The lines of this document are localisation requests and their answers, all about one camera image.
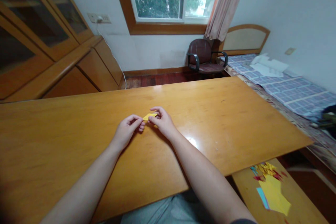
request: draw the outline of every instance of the chair armrest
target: chair armrest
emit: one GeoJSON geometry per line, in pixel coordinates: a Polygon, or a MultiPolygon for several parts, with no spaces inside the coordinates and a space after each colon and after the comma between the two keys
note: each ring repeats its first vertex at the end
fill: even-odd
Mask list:
{"type": "Polygon", "coordinates": [[[226,66],[228,65],[229,57],[228,57],[228,55],[226,54],[226,52],[224,52],[224,51],[222,51],[222,52],[218,51],[218,52],[217,52],[217,51],[216,51],[216,52],[211,52],[211,55],[212,55],[213,53],[221,53],[221,54],[223,54],[223,56],[225,57],[224,67],[226,67],[226,66]]]}
{"type": "Polygon", "coordinates": [[[193,69],[193,70],[195,70],[196,72],[198,72],[199,70],[200,70],[200,59],[199,59],[199,57],[197,56],[197,54],[187,54],[187,56],[188,56],[188,67],[190,68],[190,69],[193,69]],[[190,56],[194,56],[195,57],[195,60],[196,60],[196,68],[193,68],[193,67],[191,67],[190,66],[190,56]]]}

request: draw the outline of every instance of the brown leather chair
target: brown leather chair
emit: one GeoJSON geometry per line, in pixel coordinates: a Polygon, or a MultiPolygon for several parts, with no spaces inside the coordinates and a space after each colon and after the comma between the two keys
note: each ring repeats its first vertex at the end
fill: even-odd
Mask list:
{"type": "Polygon", "coordinates": [[[210,43],[205,39],[196,39],[190,43],[188,67],[200,74],[217,74],[224,71],[228,64],[228,55],[224,51],[211,51],[210,43]],[[224,66],[211,63],[213,53],[221,53],[225,57],[224,66]]]}

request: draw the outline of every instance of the hand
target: hand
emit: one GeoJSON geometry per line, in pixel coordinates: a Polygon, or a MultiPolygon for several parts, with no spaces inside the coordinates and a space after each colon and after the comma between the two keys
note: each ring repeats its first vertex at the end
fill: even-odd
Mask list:
{"type": "Polygon", "coordinates": [[[145,122],[142,117],[138,115],[130,115],[119,123],[111,145],[113,145],[114,148],[117,148],[117,150],[122,151],[130,142],[134,131],[137,129],[139,132],[142,132],[144,128],[145,122]]]}
{"type": "Polygon", "coordinates": [[[153,107],[150,110],[156,110],[156,117],[149,117],[149,122],[155,124],[160,132],[169,140],[173,140],[179,131],[176,129],[172,118],[162,107],[153,107]]]}

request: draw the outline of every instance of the white cable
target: white cable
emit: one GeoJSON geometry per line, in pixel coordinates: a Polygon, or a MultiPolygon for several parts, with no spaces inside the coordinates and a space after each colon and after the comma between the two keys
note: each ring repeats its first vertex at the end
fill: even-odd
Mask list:
{"type": "Polygon", "coordinates": [[[101,34],[101,32],[99,31],[99,29],[98,29],[98,20],[96,20],[96,27],[97,27],[97,32],[98,32],[98,33],[103,37],[103,39],[105,40],[107,46],[109,47],[109,49],[110,49],[110,51],[111,51],[111,54],[112,54],[113,58],[116,60],[118,66],[120,67],[120,70],[121,70],[121,72],[122,72],[122,74],[123,74],[123,76],[124,76],[124,80],[125,80],[125,89],[127,89],[127,82],[126,82],[126,77],[125,77],[124,71],[121,69],[121,66],[120,66],[118,60],[114,57],[114,55],[113,55],[113,53],[112,53],[112,50],[111,50],[111,47],[108,45],[108,43],[107,43],[107,41],[106,41],[104,35],[101,34]]]}

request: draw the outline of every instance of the white wall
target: white wall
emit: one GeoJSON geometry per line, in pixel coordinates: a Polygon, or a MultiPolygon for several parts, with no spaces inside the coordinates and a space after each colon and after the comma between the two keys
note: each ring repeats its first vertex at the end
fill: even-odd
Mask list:
{"type": "MultiPolygon", "coordinates": [[[[202,35],[137,35],[130,36],[119,0],[74,0],[94,33],[96,25],[87,12],[108,14],[112,24],[101,24],[99,29],[112,48],[113,55],[123,70],[180,67],[192,40],[202,35]]],[[[241,0],[232,26],[255,23],[269,26],[270,13],[282,0],[241,0]]]]}
{"type": "Polygon", "coordinates": [[[336,0],[284,0],[270,17],[263,53],[336,92],[336,0]],[[289,47],[296,51],[288,56],[289,47]]]}

